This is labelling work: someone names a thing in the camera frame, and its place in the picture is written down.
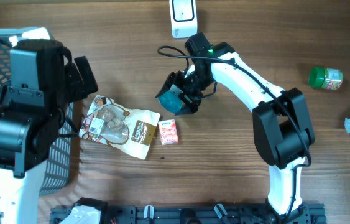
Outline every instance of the can label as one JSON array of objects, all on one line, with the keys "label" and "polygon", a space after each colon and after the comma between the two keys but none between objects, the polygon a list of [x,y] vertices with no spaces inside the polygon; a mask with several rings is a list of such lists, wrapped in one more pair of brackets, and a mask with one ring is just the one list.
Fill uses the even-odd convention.
[{"label": "can label", "polygon": [[343,73],[338,69],[326,68],[325,80],[321,86],[327,90],[337,90],[343,82]]}]

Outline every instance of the green can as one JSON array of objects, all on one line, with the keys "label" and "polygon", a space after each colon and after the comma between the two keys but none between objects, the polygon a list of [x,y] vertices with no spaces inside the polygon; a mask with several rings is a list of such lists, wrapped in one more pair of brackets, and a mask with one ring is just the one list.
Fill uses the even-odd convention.
[{"label": "green can", "polygon": [[343,73],[338,69],[314,67],[309,76],[309,85],[312,88],[337,90],[343,82]]}]

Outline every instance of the white and red package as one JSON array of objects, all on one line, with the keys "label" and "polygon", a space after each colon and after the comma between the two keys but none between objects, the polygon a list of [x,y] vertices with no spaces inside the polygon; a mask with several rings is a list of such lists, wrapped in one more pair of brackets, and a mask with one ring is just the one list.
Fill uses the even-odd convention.
[{"label": "white and red package", "polygon": [[168,121],[160,121],[158,122],[158,127],[160,129],[161,143],[163,145],[179,143],[174,119]]}]

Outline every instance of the plastic basket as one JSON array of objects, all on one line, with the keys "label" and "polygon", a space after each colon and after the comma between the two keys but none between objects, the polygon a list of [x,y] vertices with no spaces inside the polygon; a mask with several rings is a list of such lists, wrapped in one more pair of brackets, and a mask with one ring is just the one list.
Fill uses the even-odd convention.
[{"label": "plastic basket", "polygon": [[[9,41],[9,37],[18,36],[24,32],[34,30],[36,27],[28,27],[23,29],[0,29],[0,38]],[[9,47],[0,44],[0,88],[10,79],[10,61]],[[73,103],[70,103],[67,109],[67,116],[73,118]],[[60,134],[71,133],[71,127],[65,123],[60,129]],[[70,153],[71,153],[71,138],[58,138],[50,146],[50,155],[47,159],[47,167],[45,171],[45,179],[40,195],[52,194],[66,186],[69,180],[70,173]]]}]

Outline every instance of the brown tabletop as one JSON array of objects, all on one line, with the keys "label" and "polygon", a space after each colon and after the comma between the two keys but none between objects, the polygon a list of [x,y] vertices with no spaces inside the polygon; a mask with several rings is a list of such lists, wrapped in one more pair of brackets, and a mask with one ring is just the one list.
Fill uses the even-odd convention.
[{"label": "brown tabletop", "polygon": [[[316,135],[313,165],[302,172],[304,201],[325,204],[328,223],[350,223],[350,1],[198,1],[199,31],[212,44],[226,41],[268,81],[297,87],[308,103]],[[74,57],[85,55],[99,94],[127,108],[175,118],[154,98],[182,59],[156,53],[161,45],[183,49],[160,2],[1,5],[0,28],[46,27]],[[338,91],[307,84],[315,65],[341,69]],[[94,96],[77,104],[78,120]],[[264,203],[269,170],[258,155],[251,112],[226,87],[204,100],[199,112],[175,118],[180,143],[153,141],[145,161],[115,148],[75,139],[71,182],[39,199],[39,223],[50,209],[81,197],[113,205]]]}]

